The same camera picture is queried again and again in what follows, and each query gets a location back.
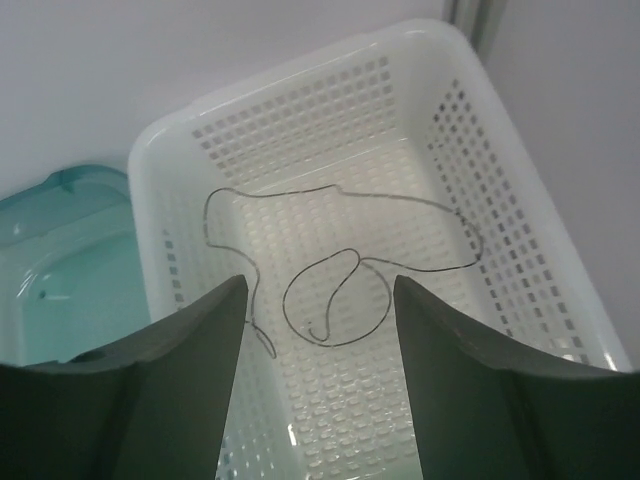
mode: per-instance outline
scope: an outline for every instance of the dark gray plastic part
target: dark gray plastic part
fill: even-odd
[[[234,277],[70,363],[0,366],[0,478],[214,478],[246,303]]]
[[[640,477],[640,374],[528,347],[406,277],[394,300],[425,478]]]

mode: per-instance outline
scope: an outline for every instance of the white plastic basket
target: white plastic basket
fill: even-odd
[[[307,270],[292,287],[298,333],[283,318],[292,278],[343,248],[429,268],[465,265],[481,251],[472,267],[412,276],[517,340],[629,369],[482,66],[446,24],[361,35],[205,96],[142,134],[130,180],[154,320],[233,274],[255,284],[246,258],[209,248],[203,230],[261,271],[255,318],[277,358],[245,329],[220,479],[420,477],[393,308],[353,344],[320,348],[300,338],[322,327],[354,257]],[[330,184],[447,205],[477,227],[484,247],[455,215],[335,189],[268,199],[222,192],[203,217],[219,188],[263,195]],[[378,270],[391,284],[408,273]],[[334,340],[369,332],[384,313],[387,292],[374,273],[360,269],[336,295]]]

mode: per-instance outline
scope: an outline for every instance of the thin black wire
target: thin black wire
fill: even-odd
[[[332,253],[331,255],[324,257],[321,260],[318,260],[317,262],[312,263],[311,265],[306,266],[305,268],[303,268],[302,270],[300,270],[300,272],[298,272],[293,279],[289,282],[289,284],[287,285],[287,288],[285,289],[285,292],[282,296],[282,313],[284,315],[284,319],[287,322],[287,325],[289,326],[289,328],[291,328],[291,330],[298,335],[300,338],[302,338],[303,340],[305,340],[306,342],[309,342],[313,345],[317,345],[319,347],[325,347],[325,348],[332,348],[332,347],[341,347],[344,345],[350,345],[352,343],[358,342],[366,337],[368,337],[369,335],[371,335],[372,333],[374,333],[379,327],[380,325],[382,325],[382,323],[385,321],[385,319],[387,318],[387,316],[389,315],[389,311],[391,310],[391,303],[392,303],[392,299],[393,299],[393,294],[391,291],[391,285],[389,285],[389,282],[387,282],[387,280],[384,278],[384,275],[382,275],[382,273],[380,273],[380,271],[378,269],[376,269],[373,265],[371,265],[372,262],[378,262],[378,263],[383,263],[383,264],[387,264],[387,265],[393,265],[399,268],[404,268],[406,270],[409,270],[411,272],[418,272],[418,273],[443,273],[443,272],[451,272],[451,271],[455,271],[455,270],[462,270],[465,268],[469,268],[472,267],[474,265],[476,265],[477,263],[480,262],[480,260],[482,259],[482,256],[484,254],[484,238],[482,237],[482,235],[480,235],[480,232],[478,230],[478,228],[473,225],[466,217],[464,217],[459,211],[453,210],[449,207],[447,207],[446,205],[442,205],[441,203],[438,202],[434,202],[432,200],[426,200],[424,198],[418,198],[418,197],[411,197],[408,195],[393,195],[393,194],[386,194],[386,193],[359,193],[359,192],[349,192],[349,191],[345,191],[342,189],[342,187],[338,184],[330,184],[330,185],[324,185],[322,187],[316,187],[316,188],[310,188],[310,189],[306,189],[306,190],[292,190],[292,191],[288,191],[288,192],[279,192],[279,193],[269,193],[269,194],[263,194],[263,195],[259,195],[259,194],[250,194],[250,193],[244,193],[241,192],[239,190],[236,190],[235,188],[231,188],[231,187],[223,187],[223,188],[218,188],[216,190],[214,190],[213,192],[211,192],[209,194],[209,196],[207,197],[205,203],[204,203],[204,209],[203,209],[203,230],[204,230],[204,238],[205,238],[205,242],[207,244],[208,247],[211,248],[216,248],[216,249],[221,249],[221,250],[227,250],[230,252],[234,252],[237,255],[241,256],[242,258],[244,258],[247,262],[249,262],[249,264],[253,267],[253,269],[256,272],[256,283],[253,287],[253,290],[251,292],[251,302],[250,302],[250,306],[249,306],[249,312],[250,312],[250,317],[251,320],[250,321],[246,321],[246,323],[250,324],[251,327],[255,330],[256,332],[256,336],[258,337],[258,340],[260,340],[260,342],[264,345],[264,347],[266,348],[269,356],[273,359],[277,358],[278,353],[276,351],[276,347],[275,344],[273,343],[273,341],[271,340],[271,338],[269,337],[269,335],[258,326],[257,324],[257,320],[256,320],[256,315],[255,315],[255,304],[256,304],[256,296],[258,293],[258,286],[260,285],[260,280],[262,278],[262,275],[260,273],[260,268],[258,267],[258,264],[255,262],[255,260],[253,260],[249,255],[247,255],[246,253],[244,253],[243,251],[237,249],[237,248],[233,248],[230,247],[228,245],[217,245],[212,243],[211,239],[209,238],[209,227],[208,227],[208,217],[209,217],[209,207],[211,204],[211,200],[213,199],[213,197],[220,192],[231,192],[235,195],[238,195],[240,197],[244,197],[244,198],[251,198],[251,199],[265,199],[265,198],[277,198],[277,197],[286,197],[286,196],[293,196],[293,195],[302,195],[302,194],[306,194],[306,193],[315,193],[315,192],[320,192],[323,190],[328,190],[328,189],[335,189],[337,190],[338,194],[343,195],[345,197],[354,197],[354,198],[384,198],[384,199],[388,199],[388,200],[396,200],[396,201],[405,201],[405,202],[413,202],[413,203],[419,203],[422,205],[426,205],[426,206],[430,206],[430,207],[434,207],[437,208],[445,213],[449,213],[452,215],[455,215],[458,220],[462,223],[463,227],[467,227],[469,228],[469,230],[471,230],[471,232],[477,237],[478,239],[478,245],[479,245],[479,252],[475,254],[475,259],[473,261],[470,261],[464,265],[456,265],[456,266],[452,266],[452,267],[444,267],[444,268],[418,268],[418,267],[412,267],[411,265],[405,265],[403,263],[399,263],[399,262],[394,262],[392,260],[387,260],[384,258],[379,258],[379,257],[363,257],[360,255],[360,252],[358,252],[355,248],[344,248],[342,250],[339,250],[335,253]],[[327,262],[329,260],[331,260],[332,258],[342,254],[342,253],[346,253],[346,252],[351,252],[354,253],[356,255],[356,265],[354,268],[351,269],[351,271],[345,276],[345,278],[338,284],[338,286],[335,288],[335,290],[333,291],[333,293],[331,294],[331,296],[329,297],[329,301],[327,302],[327,308],[325,309],[325,315],[324,315],[324,320],[325,320],[325,333],[324,335],[316,335],[313,330],[311,328],[308,329],[309,331],[309,335],[312,338],[308,338],[306,336],[304,336],[302,333],[300,333],[295,327],[294,325],[291,323],[291,320],[289,319],[289,315],[287,313],[287,308],[286,308],[286,301],[287,301],[287,296],[289,295],[289,291],[291,290],[291,287],[293,286],[293,284],[296,282],[296,280],[298,280],[298,278],[300,278],[305,272],[307,272],[308,270],[317,267],[318,265]],[[385,287],[385,290],[387,292],[387,298],[388,298],[388,302],[387,302],[387,307],[385,309],[384,315],[382,316],[382,318],[378,321],[378,323],[371,329],[369,330],[367,333],[354,338],[352,340],[348,340],[345,342],[338,342],[338,343],[327,343],[328,340],[331,337],[331,306],[333,305],[333,300],[335,299],[336,295],[338,294],[338,292],[340,291],[340,289],[351,279],[351,277],[353,277],[353,275],[356,273],[356,271],[358,270],[358,268],[360,268],[360,266],[363,266],[369,270],[371,270],[376,277],[378,277],[378,279],[382,282],[383,286]]]

